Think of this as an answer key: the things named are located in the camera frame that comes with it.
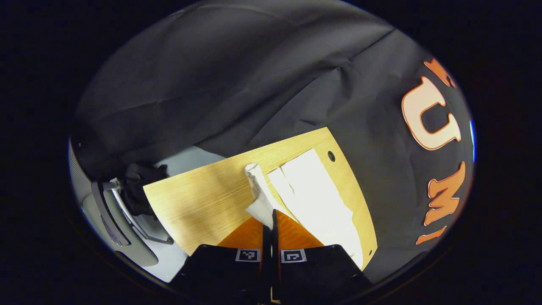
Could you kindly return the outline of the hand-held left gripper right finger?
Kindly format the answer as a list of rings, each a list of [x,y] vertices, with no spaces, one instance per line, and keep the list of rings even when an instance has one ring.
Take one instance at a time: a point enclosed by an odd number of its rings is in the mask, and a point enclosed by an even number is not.
[[[273,211],[271,301],[276,304],[338,304],[371,286],[342,246],[317,241],[286,214]]]

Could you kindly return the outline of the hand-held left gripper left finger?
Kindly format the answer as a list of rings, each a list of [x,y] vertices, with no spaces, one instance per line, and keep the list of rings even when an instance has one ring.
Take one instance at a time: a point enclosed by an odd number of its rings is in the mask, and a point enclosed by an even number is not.
[[[191,304],[271,304],[271,234],[249,218],[216,245],[197,247],[172,286]]]

